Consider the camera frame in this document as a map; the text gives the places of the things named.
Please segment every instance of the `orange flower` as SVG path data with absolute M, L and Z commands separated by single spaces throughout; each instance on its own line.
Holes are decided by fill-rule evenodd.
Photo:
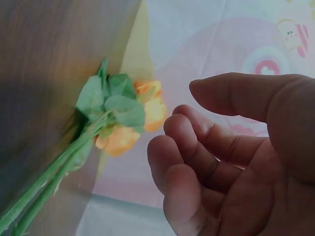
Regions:
M 144 129 L 149 132 L 157 131 L 163 125 L 167 110 L 162 98 L 162 87 L 160 81 L 136 81 L 134 87 L 138 95 L 152 92 L 151 96 L 141 101 L 146 113 Z
M 117 125 L 107 138 L 98 136 L 95 145 L 98 149 L 106 150 L 110 156 L 116 157 L 132 149 L 139 138 L 140 134 L 133 128 Z

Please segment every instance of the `green stem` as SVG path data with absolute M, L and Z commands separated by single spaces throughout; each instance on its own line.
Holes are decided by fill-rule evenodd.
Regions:
M 92 124 L 76 141 L 74 141 L 63 153 L 47 166 L 42 175 L 22 194 L 17 202 L 8 209 L 0 218 L 0 235 L 7 230 L 10 224 L 21 214 L 27 204 L 35 197 L 38 191 L 51 180 L 58 169 L 67 161 L 78 148 L 91 139 L 107 122 L 108 113 L 105 113 L 98 121 Z
M 62 178 L 66 175 L 66 173 L 71 169 L 75 158 L 77 157 L 76 153 L 79 152 L 78 149 L 74 152 L 70 158 L 66 161 L 66 163 L 60 168 L 60 170 L 56 173 L 55 177 L 49 182 L 46 188 L 41 192 L 38 198 L 34 201 L 34 203 L 27 210 L 25 215 L 21 218 L 21 220 L 17 223 L 15 228 L 13 229 L 12 236 L 21 236 L 24 231 L 29 227 L 32 220 L 34 220 L 37 213 L 42 209 L 45 202 L 54 194 L 55 189 L 58 184 L 62 180 Z

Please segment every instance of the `hand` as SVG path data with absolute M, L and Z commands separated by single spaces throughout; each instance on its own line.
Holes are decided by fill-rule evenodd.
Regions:
M 209 111 L 267 123 L 270 138 L 174 110 L 148 159 L 176 235 L 314 236 L 315 80 L 230 73 L 190 91 Z

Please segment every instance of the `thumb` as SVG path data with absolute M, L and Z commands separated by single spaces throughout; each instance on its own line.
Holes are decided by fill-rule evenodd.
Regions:
M 300 181 L 315 182 L 315 80 L 228 73 L 193 81 L 190 91 L 209 111 L 266 122 L 283 164 Z

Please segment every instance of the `wood grain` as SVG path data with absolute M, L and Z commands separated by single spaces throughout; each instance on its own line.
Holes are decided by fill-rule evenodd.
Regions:
M 139 2 L 0 1 L 0 212 L 73 139 L 77 96 L 101 60 L 109 57 L 111 73 L 118 72 Z M 66 178 L 31 235 L 74 235 L 96 156 Z

